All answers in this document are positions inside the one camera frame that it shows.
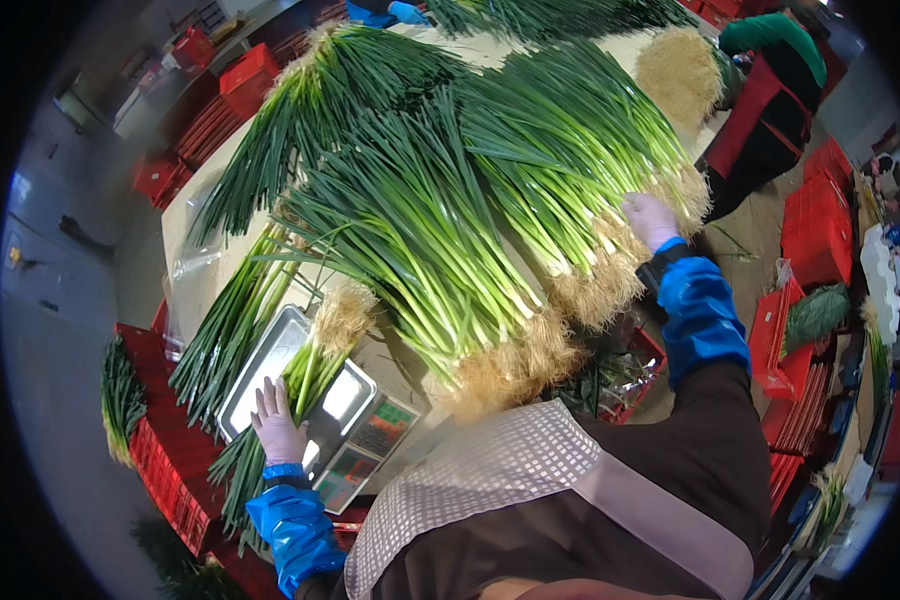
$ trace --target blue sleeve cover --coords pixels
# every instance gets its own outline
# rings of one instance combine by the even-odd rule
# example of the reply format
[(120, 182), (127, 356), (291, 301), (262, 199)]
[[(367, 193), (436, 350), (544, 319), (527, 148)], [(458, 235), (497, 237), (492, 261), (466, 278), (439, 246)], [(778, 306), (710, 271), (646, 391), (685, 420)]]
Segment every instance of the blue sleeve cover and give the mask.
[(344, 567), (347, 555), (337, 546), (316, 491), (274, 486), (247, 502), (246, 511), (270, 545), (277, 585), (288, 598), (308, 577)]
[[(682, 238), (672, 238), (658, 252), (684, 243)], [(669, 318), (663, 340), (672, 390), (704, 362), (731, 361), (752, 374), (750, 349), (744, 340), (747, 330), (737, 319), (731, 287), (717, 265), (700, 256), (680, 258), (663, 274), (656, 303)]]

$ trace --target person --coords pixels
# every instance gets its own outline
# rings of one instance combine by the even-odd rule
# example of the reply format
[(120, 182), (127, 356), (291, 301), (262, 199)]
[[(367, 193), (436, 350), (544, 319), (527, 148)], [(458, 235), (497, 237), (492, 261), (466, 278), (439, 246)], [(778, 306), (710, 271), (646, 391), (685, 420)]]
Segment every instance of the person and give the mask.
[(756, 57), (733, 111), (703, 154), (713, 205), (706, 222), (731, 214), (797, 164), (827, 81), (824, 59), (790, 8), (727, 24), (720, 50)]
[(396, 23), (430, 25), (420, 8), (406, 2), (346, 0), (346, 12), (351, 20), (375, 29), (387, 29)]
[(257, 390), (265, 489), (246, 504), (297, 600), (744, 597), (770, 525), (770, 455), (731, 289), (674, 213), (628, 194), (653, 252), (675, 391), (649, 425), (577, 422), (539, 402), (461, 429), (377, 496), (337, 548), (300, 463), (282, 384)]

